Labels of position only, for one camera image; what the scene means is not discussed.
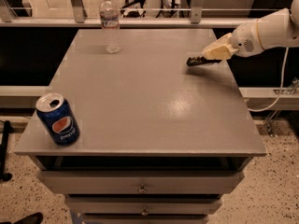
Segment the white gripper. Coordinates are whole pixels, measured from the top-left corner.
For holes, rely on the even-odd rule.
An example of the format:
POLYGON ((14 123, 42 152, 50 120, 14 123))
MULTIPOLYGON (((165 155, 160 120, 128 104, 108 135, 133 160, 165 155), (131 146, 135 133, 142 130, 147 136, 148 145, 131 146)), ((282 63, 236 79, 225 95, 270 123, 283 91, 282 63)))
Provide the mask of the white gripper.
POLYGON ((203 49, 207 60, 228 60, 234 54, 250 57, 264 51, 259 35, 259 20, 242 23, 232 33, 223 35, 203 49))

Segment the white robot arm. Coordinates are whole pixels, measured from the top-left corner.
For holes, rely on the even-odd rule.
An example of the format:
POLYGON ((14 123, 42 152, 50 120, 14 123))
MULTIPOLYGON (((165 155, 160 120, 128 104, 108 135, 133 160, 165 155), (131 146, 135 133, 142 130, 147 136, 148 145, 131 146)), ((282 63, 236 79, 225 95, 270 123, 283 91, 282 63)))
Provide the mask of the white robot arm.
POLYGON ((229 60, 233 55, 250 57, 267 49, 299 46, 299 0, 267 16, 242 23, 202 50, 207 60, 229 60))

